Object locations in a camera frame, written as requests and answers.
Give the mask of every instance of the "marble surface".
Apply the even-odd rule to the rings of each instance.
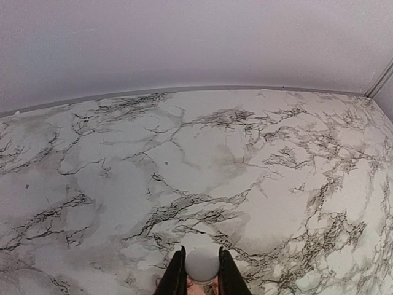
[[[0,293],[153,293],[230,249],[253,294],[392,294],[392,124],[366,98],[182,92],[0,120]]]

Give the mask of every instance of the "white sphere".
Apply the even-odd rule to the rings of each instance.
[[[199,285],[213,282],[219,267],[218,253],[206,248],[197,248],[185,257],[185,271],[190,279]]]

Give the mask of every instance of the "white ball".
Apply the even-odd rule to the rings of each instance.
[[[218,253],[206,248],[197,248],[185,257],[185,271],[195,283],[210,284],[219,272]]]

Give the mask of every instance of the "gray trim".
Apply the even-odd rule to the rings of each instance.
[[[378,80],[372,85],[365,93],[366,97],[374,98],[378,92],[385,86],[386,82],[392,77],[393,74],[393,59],[384,69]]]
[[[7,111],[0,113],[1,117],[7,117],[14,115],[16,111],[30,112],[37,109],[51,108],[54,106],[61,106],[73,103],[82,103],[90,100],[103,100],[105,98],[115,98],[120,96],[129,95],[145,95],[150,93],[165,93],[165,92],[185,92],[185,91],[200,91],[200,90],[247,90],[247,89],[268,89],[268,90],[283,90],[283,91],[299,91],[299,92],[320,92],[320,93],[333,93],[333,94],[344,94],[354,96],[364,96],[362,93],[345,92],[345,91],[334,91],[334,90],[323,90],[323,89],[312,89],[312,88],[296,88],[296,87],[270,87],[270,86],[195,86],[195,87],[172,87],[172,88],[156,88],[156,89],[144,89],[144,90],[133,90],[127,92],[108,93],[102,95],[85,96],[81,98],[74,98],[71,100],[56,101],[54,103],[39,104],[37,106],[30,106],[27,108]]]

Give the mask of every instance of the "gray marble vein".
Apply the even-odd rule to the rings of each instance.
[[[128,96],[0,120],[0,294],[152,294],[230,250],[253,294],[393,294],[393,125],[367,98]]]

